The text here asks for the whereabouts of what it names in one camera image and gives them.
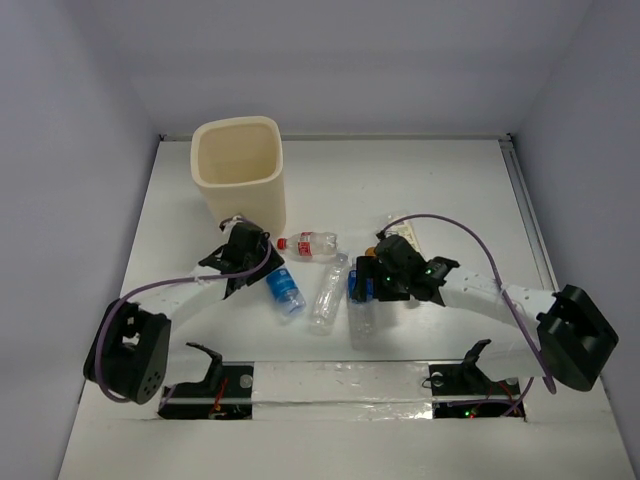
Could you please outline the white cap blue label bottle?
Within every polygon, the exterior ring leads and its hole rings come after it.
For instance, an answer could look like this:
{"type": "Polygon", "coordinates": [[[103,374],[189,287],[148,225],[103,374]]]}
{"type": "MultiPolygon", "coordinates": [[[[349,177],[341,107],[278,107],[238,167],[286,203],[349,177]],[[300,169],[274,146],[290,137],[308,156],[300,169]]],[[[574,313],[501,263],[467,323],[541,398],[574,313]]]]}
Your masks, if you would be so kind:
{"type": "Polygon", "coordinates": [[[361,302],[354,298],[358,280],[357,262],[357,258],[354,257],[348,272],[347,317],[351,345],[355,350],[362,350],[376,331],[376,321],[373,313],[374,284],[371,277],[365,277],[365,300],[361,302]]]}

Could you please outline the clear unlabelled plastic bottle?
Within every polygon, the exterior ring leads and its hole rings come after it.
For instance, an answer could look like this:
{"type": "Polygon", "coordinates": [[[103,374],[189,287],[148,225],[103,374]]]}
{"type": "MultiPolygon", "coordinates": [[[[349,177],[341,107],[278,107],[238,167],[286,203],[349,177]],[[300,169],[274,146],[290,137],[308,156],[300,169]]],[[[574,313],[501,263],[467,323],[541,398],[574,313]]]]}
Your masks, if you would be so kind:
{"type": "Polygon", "coordinates": [[[349,257],[343,252],[338,252],[327,264],[310,317],[312,333],[331,333],[342,296],[346,291],[349,266],[349,257]]]}

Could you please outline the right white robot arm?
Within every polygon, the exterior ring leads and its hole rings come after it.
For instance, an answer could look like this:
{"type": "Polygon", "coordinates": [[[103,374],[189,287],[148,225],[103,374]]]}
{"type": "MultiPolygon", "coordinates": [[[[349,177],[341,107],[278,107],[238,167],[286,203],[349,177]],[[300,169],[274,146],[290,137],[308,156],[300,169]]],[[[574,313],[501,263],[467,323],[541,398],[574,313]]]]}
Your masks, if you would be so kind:
{"type": "Polygon", "coordinates": [[[382,239],[359,256],[351,297],[358,303],[433,303],[510,325],[520,342],[477,341],[445,377],[481,394],[493,383],[520,377],[551,378],[590,391],[619,337],[590,296],[566,285],[560,291],[502,285],[445,257],[425,259],[402,236],[382,239]]]}

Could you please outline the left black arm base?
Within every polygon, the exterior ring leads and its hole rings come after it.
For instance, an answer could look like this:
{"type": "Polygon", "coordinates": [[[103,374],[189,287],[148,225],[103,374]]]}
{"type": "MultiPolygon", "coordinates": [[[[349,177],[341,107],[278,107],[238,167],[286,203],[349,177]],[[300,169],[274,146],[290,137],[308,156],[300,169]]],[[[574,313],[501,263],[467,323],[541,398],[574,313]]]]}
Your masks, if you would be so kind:
{"type": "Polygon", "coordinates": [[[253,362],[225,362],[202,344],[187,342],[209,357],[202,380],[165,387],[157,415],[164,420],[250,420],[253,417],[253,362]]]}

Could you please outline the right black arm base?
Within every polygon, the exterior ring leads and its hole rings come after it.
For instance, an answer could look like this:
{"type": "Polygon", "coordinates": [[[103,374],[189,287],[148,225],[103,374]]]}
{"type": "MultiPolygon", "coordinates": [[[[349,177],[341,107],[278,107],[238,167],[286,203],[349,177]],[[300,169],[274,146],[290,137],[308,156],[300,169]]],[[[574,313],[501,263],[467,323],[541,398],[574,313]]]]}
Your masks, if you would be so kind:
{"type": "Polygon", "coordinates": [[[436,363],[421,386],[432,394],[435,419],[525,418],[519,381],[492,381],[478,367],[490,340],[478,341],[458,363],[436,363]]]}

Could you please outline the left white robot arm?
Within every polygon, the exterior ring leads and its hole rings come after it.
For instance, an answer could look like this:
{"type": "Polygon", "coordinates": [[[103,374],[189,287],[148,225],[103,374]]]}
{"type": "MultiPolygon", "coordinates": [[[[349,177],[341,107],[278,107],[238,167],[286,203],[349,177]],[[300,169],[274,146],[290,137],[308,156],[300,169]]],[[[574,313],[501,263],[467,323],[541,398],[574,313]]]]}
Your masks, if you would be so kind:
{"type": "Polygon", "coordinates": [[[233,218],[226,242],[188,275],[135,288],[112,301],[83,366],[84,378],[116,403],[149,402],[164,382],[171,333],[282,266],[270,234],[233,218]]]}

